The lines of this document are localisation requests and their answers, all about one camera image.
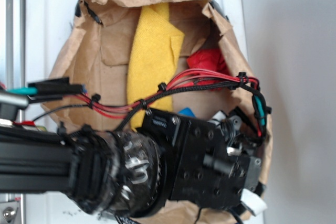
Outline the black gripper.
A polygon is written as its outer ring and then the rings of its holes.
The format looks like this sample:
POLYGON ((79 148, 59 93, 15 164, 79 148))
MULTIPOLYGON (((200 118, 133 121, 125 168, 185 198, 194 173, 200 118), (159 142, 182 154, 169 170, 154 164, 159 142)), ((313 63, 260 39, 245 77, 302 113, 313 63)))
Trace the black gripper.
POLYGON ((239 108, 210 120, 152 109, 139 131, 160 148, 156 206, 187 200, 227 210, 240 205, 245 191, 259 194, 262 161, 257 144, 242 132, 246 121, 239 108))

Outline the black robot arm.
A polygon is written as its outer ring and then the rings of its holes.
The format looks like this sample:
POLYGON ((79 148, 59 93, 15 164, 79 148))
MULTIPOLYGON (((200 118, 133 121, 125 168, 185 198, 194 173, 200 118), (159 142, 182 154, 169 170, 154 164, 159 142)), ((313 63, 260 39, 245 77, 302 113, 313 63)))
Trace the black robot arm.
POLYGON ((59 191, 88 214, 116 217, 149 217, 168 201, 242 213, 246 195, 265 187, 256 144, 241 125, 237 111, 205 121, 156 109, 136 131, 4 125, 1 191, 59 191))

